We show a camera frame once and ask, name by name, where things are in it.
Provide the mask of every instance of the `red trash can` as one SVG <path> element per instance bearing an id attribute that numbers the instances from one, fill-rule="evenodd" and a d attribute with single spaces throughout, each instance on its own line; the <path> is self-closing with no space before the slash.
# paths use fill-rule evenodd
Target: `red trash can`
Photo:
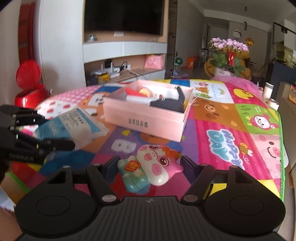
<path id="1" fill-rule="evenodd" d="M 38 84 L 41 78 L 41 69 L 34 60 L 23 62 L 17 70 L 16 82 L 23 89 L 15 97 L 15 105 L 35 109 L 42 101 L 50 97 L 45 85 Z"/>

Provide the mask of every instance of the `flower pot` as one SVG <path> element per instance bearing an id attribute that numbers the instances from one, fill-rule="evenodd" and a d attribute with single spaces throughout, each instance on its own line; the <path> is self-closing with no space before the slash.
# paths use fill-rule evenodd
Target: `flower pot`
<path id="1" fill-rule="evenodd" d="M 216 67 L 215 69 L 215 76 L 232 76 L 235 77 L 234 73 L 230 73 L 229 71 L 222 70 Z"/>

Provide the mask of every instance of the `red door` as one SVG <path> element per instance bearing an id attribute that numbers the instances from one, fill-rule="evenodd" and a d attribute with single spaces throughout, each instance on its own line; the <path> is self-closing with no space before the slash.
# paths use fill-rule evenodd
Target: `red door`
<path id="1" fill-rule="evenodd" d="M 20 64 L 34 58 L 33 26 L 35 3 L 21 5 L 19 18 L 19 59 Z"/>

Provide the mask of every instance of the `red label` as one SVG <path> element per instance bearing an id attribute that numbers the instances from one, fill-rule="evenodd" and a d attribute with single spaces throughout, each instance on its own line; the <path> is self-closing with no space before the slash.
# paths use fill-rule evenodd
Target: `red label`
<path id="1" fill-rule="evenodd" d="M 124 169 L 129 172 L 134 172 L 135 170 L 140 168 L 140 166 L 141 166 L 141 163 L 134 160 L 130 160 Z"/>

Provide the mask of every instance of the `screw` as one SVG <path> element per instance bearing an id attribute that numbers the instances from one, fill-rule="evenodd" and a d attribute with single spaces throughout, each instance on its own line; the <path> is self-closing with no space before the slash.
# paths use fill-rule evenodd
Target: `screw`
<path id="1" fill-rule="evenodd" d="M 114 195 L 105 195 L 105 196 L 102 197 L 102 200 L 104 202 L 114 202 L 114 201 L 117 200 L 117 197 L 114 196 Z"/>
<path id="2" fill-rule="evenodd" d="M 183 199 L 187 202 L 196 202 L 198 200 L 198 197 L 195 195 L 186 195 L 185 197 L 183 197 Z"/>

